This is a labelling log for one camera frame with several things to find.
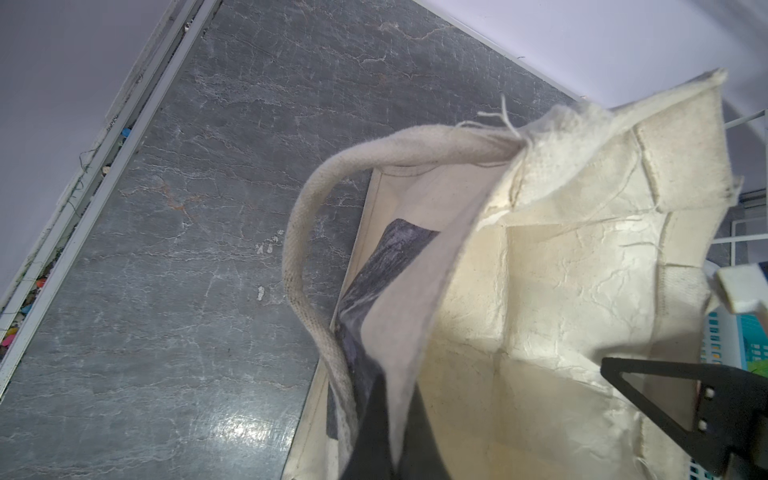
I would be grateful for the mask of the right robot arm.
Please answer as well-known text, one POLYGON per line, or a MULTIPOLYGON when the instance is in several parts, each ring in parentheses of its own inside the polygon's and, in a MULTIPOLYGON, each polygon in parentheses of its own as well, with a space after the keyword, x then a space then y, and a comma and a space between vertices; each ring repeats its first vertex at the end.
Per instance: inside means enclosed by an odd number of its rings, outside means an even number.
POLYGON ((754 315, 767 333, 767 262, 720 268, 714 280, 718 297, 728 311, 754 315))

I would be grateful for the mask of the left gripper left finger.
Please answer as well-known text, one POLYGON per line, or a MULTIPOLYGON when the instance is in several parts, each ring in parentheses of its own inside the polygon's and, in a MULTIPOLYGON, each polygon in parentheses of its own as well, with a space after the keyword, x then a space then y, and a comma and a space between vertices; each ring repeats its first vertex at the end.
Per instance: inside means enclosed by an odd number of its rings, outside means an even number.
POLYGON ((397 462, 393 460, 389 446, 386 385, 384 377, 379 375, 373 384, 361 431, 341 478, 439 480, 449 477, 419 391, 412 396, 401 458, 397 462))

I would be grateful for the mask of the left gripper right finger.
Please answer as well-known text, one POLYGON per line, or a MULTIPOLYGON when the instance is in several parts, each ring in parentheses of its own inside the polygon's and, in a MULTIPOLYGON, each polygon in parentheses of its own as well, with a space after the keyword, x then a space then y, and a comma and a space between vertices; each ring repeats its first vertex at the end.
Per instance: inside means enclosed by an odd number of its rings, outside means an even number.
POLYGON ((767 379, 736 367, 605 357, 601 375, 708 473, 767 477, 767 379), (684 427, 625 378, 644 374, 698 384, 684 427))

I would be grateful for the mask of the cream canvas grocery bag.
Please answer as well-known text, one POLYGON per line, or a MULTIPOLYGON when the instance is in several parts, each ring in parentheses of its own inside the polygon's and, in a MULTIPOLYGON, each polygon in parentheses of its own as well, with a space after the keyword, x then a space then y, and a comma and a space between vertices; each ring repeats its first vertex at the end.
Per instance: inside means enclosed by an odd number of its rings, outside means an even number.
POLYGON ((600 364, 700 359, 705 258, 741 187, 726 79, 408 128, 321 164, 283 241, 321 361, 284 477, 342 479, 379 375, 395 462, 419 391, 448 479, 685 477, 600 364))

